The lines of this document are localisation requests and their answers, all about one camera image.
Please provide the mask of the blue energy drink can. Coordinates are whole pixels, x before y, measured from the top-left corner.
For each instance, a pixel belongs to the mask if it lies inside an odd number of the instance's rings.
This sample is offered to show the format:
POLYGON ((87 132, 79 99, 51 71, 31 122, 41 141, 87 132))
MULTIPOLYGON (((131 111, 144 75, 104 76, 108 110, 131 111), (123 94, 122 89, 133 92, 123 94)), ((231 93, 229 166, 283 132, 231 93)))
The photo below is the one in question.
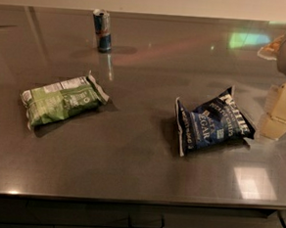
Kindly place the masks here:
POLYGON ((93 11, 93 19, 98 46, 97 50, 108 53, 112 50, 110 14, 104 9, 95 9, 93 11))

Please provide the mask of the blue kettle chip bag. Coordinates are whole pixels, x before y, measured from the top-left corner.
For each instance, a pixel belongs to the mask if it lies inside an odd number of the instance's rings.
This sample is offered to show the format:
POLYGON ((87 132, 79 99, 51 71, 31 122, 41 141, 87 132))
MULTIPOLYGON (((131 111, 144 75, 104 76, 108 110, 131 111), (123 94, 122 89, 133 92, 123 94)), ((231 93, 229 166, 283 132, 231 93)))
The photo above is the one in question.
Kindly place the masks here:
POLYGON ((192 111, 175 100, 181 156, 225 141, 255 138, 255 126, 240 111, 233 96, 234 87, 227 88, 192 111))

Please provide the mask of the green jalapeno chip bag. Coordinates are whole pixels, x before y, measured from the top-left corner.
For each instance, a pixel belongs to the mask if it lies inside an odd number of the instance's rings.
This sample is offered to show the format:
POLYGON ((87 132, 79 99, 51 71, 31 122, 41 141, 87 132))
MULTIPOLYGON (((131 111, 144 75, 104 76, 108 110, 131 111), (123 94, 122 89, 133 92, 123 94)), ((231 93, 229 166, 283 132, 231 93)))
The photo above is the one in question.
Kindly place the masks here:
POLYGON ((108 103, 109 96, 94 76, 80 76, 34 89, 21 94, 28 128, 62 121, 108 103))

